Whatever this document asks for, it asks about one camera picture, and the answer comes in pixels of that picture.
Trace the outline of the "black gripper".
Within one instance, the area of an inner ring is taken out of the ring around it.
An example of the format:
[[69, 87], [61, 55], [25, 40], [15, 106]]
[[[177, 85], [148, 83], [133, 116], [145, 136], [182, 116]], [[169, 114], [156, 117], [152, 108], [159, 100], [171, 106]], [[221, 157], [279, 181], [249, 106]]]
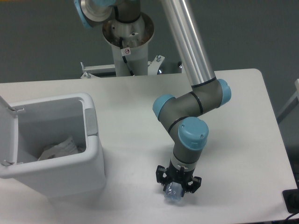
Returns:
[[161, 165], [157, 166], [156, 179], [157, 183], [163, 185], [163, 191], [166, 191], [166, 187], [171, 182], [180, 183], [183, 189], [181, 197], [184, 197], [185, 193], [195, 193], [201, 186], [202, 178], [198, 176], [192, 176], [194, 169], [185, 171], [184, 169], [177, 169], [170, 161], [169, 167], [165, 168]]

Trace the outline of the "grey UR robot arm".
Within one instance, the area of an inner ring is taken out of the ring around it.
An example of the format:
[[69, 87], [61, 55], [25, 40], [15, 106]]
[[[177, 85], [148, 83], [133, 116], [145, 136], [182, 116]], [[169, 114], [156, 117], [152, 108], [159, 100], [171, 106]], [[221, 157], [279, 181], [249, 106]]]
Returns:
[[[226, 81], [215, 76], [187, 0], [163, 0], [171, 33], [192, 90], [180, 97], [158, 97], [153, 112], [174, 141], [167, 168], [158, 166], [156, 179], [164, 196], [179, 201], [194, 193], [201, 178], [194, 176], [206, 145], [209, 129], [200, 116], [231, 99]], [[148, 44], [154, 34], [151, 18], [141, 11], [138, 0], [76, 0], [76, 11], [86, 28], [102, 25], [102, 33], [113, 51], [118, 77], [148, 75]]]

